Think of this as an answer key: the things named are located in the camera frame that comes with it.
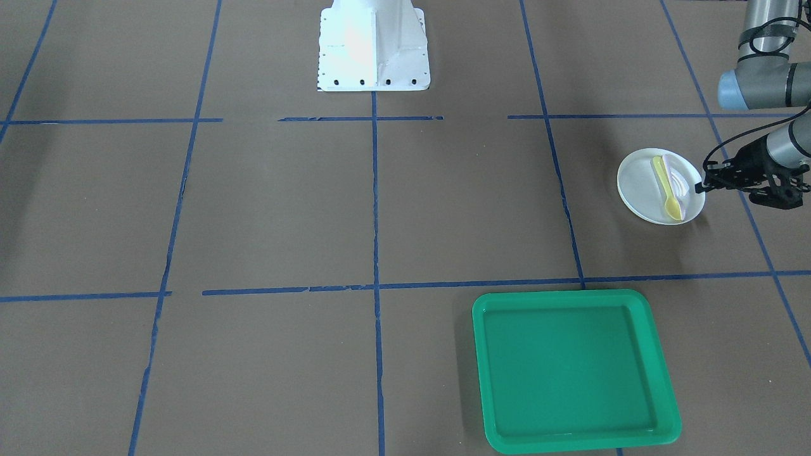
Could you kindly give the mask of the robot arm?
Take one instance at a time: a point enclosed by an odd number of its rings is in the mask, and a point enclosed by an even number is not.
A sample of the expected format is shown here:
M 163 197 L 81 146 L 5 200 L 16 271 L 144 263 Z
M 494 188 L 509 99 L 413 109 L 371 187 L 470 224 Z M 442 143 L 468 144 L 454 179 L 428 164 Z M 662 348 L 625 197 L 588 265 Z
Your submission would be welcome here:
M 755 204 L 801 205 L 809 193 L 809 63 L 791 60 L 800 29 L 809 29 L 806 1 L 750 1 L 738 39 L 738 62 L 718 82 L 725 110 L 798 108 L 789 118 L 759 127 L 761 136 L 732 158 L 702 162 L 704 178 L 695 193 L 729 189 Z

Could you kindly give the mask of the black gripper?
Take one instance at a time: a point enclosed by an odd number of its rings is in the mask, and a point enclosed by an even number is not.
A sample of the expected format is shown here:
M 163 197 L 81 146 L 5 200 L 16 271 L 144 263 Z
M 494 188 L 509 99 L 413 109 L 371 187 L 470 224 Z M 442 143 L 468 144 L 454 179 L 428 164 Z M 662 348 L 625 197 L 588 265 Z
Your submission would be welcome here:
M 756 188 L 763 182 L 768 187 L 776 187 L 774 161 L 770 157 L 766 138 L 759 138 L 742 147 L 724 164 L 724 167 L 704 168 L 704 178 L 695 184 L 694 192 L 702 194 L 716 189 Z

